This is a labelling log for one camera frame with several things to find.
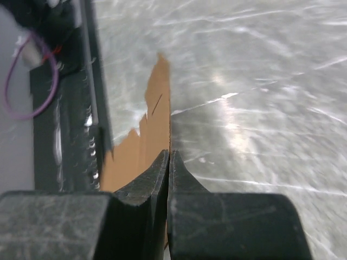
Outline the brown cardboard box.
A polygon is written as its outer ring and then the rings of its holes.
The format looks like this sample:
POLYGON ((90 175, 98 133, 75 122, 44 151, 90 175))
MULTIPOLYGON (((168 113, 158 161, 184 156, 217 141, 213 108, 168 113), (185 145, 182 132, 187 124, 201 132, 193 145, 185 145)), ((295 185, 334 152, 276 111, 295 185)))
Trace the brown cardboard box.
POLYGON ((158 54, 145 92, 147 111, 104 157, 100 189, 108 199, 98 247, 140 258, 164 249, 171 155, 170 65, 158 54))

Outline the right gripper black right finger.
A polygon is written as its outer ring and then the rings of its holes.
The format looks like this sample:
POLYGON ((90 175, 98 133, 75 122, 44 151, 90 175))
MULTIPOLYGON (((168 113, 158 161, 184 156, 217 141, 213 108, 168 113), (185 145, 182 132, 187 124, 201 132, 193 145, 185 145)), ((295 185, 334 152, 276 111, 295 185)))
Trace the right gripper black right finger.
POLYGON ((311 259, 294 204, 276 193, 208 191, 178 151, 169 165, 172 259, 311 259))

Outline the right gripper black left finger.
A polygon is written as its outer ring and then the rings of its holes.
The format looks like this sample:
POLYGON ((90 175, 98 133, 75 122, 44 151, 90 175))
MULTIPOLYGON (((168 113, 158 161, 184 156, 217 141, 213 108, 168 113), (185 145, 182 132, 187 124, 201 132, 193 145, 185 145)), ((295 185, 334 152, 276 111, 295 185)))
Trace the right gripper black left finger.
POLYGON ((1 195, 1 259, 162 259, 169 153, 116 192, 1 195))

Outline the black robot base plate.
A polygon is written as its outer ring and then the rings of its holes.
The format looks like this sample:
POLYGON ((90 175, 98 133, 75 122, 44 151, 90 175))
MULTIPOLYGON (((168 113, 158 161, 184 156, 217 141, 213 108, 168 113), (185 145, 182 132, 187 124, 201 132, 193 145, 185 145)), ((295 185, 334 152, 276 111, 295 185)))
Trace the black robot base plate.
POLYGON ((33 120, 34 188, 49 192, 100 187, 112 146, 92 1, 63 1, 75 29, 57 50, 53 101, 33 120))

